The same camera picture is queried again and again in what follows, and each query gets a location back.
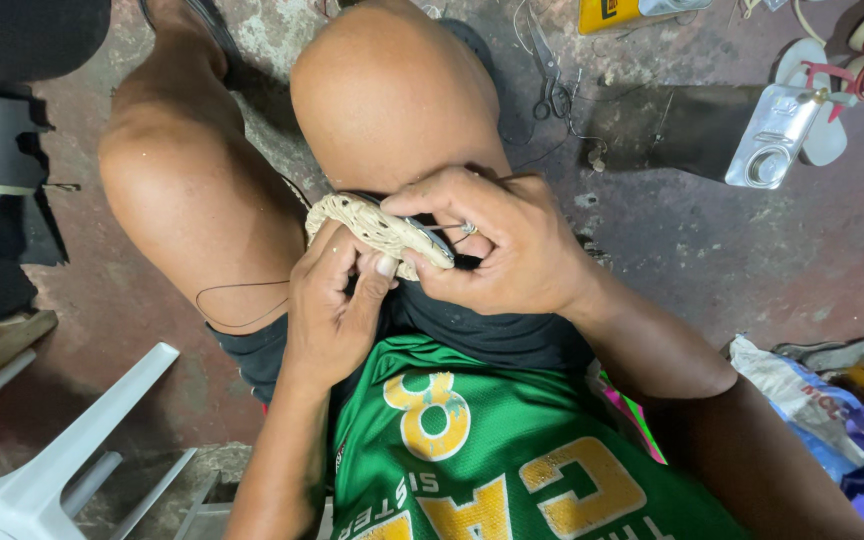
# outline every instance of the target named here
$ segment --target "white plastic chair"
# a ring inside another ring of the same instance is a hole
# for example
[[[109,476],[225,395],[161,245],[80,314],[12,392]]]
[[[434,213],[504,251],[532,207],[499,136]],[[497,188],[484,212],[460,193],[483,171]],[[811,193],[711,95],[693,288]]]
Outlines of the white plastic chair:
[[[86,538],[63,510],[63,489],[178,356],[179,351],[165,343],[152,347],[52,444],[23,467],[0,478],[0,540]],[[77,481],[72,490],[75,493],[66,494],[66,500],[87,501],[109,472],[108,467],[93,467],[85,474],[90,478]],[[90,492],[79,493],[81,489]],[[71,507],[81,508],[78,503]]]

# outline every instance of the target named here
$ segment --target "tin container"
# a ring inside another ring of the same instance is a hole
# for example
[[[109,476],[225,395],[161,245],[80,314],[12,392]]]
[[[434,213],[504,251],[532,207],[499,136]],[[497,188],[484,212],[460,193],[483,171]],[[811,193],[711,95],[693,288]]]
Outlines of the tin container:
[[[809,88],[675,86],[649,158],[730,186],[774,190],[822,102]]]
[[[638,28],[704,10],[713,0],[579,0],[579,34]]]

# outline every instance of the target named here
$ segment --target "black shorts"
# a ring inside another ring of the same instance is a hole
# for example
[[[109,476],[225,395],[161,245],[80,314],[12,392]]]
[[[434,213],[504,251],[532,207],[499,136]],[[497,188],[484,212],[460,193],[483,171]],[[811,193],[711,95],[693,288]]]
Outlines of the black shorts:
[[[252,395],[268,405],[282,367],[288,314],[249,335],[229,335],[205,325],[238,363]],[[480,315],[455,303],[433,300],[417,281],[400,279],[382,302],[375,341],[406,334],[425,334],[477,361],[508,369],[549,369],[581,376],[595,358],[575,326],[559,315]],[[332,387],[332,418],[352,395],[362,369],[359,366]]]

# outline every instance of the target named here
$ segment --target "concrete floor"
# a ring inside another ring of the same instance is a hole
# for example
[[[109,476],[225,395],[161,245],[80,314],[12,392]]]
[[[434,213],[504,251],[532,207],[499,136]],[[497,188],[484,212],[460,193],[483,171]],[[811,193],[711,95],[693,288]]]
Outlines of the concrete floor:
[[[327,19],[310,0],[219,4],[246,58],[268,75],[246,96],[237,95],[247,135],[315,200],[326,185],[290,116],[287,78]],[[849,137],[843,156],[822,168],[795,165],[774,191],[673,170],[618,170],[622,156],[632,163],[648,150],[651,139],[636,139],[628,129],[648,134],[661,119],[665,102],[642,97],[654,87],[766,82],[775,56],[805,35],[791,6],[777,12],[760,6],[746,20],[731,15],[728,0],[716,0],[684,26],[688,21],[672,19],[625,36],[581,36],[575,0],[536,2],[563,78],[574,80],[582,68],[579,93],[587,100],[576,104],[576,127],[612,149],[614,166],[594,173],[584,164],[585,145],[566,138],[563,121],[540,122],[532,131],[541,79],[516,37],[519,3],[428,4],[486,39],[526,118],[524,130],[507,134],[511,162],[546,175],[576,232],[610,256],[626,284],[684,317],[716,346],[737,332],[763,347],[864,336],[864,104],[843,114]],[[803,4],[816,31],[833,36],[831,61],[845,62],[848,31],[864,17],[864,0]],[[330,15],[337,12],[333,0],[327,7]],[[518,29],[528,44],[523,19],[520,12]],[[0,446],[13,464],[47,444],[160,340],[181,350],[179,361],[106,446],[141,460],[148,452],[251,444],[261,421],[258,403],[202,317],[126,239],[103,195],[96,144],[110,95],[153,42],[135,0],[112,0],[111,20],[102,48],[85,66],[34,86],[57,128],[43,137],[50,182],[82,190],[49,195],[71,263],[27,269],[40,290],[37,304],[56,310],[59,326],[40,358],[0,395]],[[602,76],[610,85],[596,84]]]

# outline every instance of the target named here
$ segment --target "green fabric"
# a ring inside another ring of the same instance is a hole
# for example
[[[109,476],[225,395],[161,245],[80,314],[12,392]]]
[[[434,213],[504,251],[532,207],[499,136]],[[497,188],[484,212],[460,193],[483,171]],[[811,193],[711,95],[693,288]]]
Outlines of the green fabric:
[[[492,368],[425,335],[378,343],[364,369],[332,448],[333,540],[747,536],[622,439],[581,377]]]

